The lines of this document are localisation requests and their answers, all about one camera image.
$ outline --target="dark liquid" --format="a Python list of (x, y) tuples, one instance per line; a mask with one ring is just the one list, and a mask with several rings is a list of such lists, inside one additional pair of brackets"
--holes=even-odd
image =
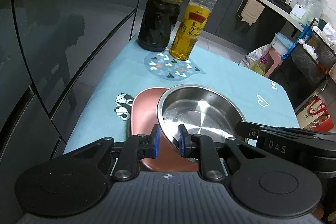
[(141, 22), (139, 45), (152, 52), (164, 51), (179, 13), (179, 4), (148, 0)]

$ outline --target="table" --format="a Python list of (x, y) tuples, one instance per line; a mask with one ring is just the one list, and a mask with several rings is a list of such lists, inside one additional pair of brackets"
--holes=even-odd
[(248, 122), (299, 126), (285, 90), (266, 77), (197, 46), (188, 61), (177, 61), (167, 50), (142, 49), (135, 36), (106, 70), (64, 153), (104, 137), (125, 141), (133, 98), (150, 87), (180, 84), (204, 85), (229, 97)]

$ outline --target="metal bowl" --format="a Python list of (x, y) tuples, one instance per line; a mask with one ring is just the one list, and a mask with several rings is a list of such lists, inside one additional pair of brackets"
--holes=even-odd
[(235, 125), (246, 121), (227, 97), (201, 85), (177, 85), (167, 90), (157, 104), (157, 119), (171, 146), (179, 149), (177, 126), (183, 123), (189, 134), (210, 136), (215, 142), (238, 137)]

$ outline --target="pink stool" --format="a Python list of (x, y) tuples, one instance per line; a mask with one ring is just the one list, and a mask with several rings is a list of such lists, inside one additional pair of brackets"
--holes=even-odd
[(262, 57), (265, 57), (267, 54), (273, 59), (273, 65), (268, 69), (268, 71), (265, 73), (265, 77), (269, 77), (271, 73), (277, 68), (278, 65), (282, 63), (281, 56), (275, 51), (275, 49), (272, 48), (272, 46), (269, 48), (267, 52), (263, 54)]

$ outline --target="panda face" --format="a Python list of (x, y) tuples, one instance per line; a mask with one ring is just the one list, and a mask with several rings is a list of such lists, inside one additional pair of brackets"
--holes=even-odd
[(134, 98), (128, 94), (122, 93), (115, 99), (117, 105), (114, 109), (115, 113), (123, 121), (127, 121), (131, 117), (131, 109)]

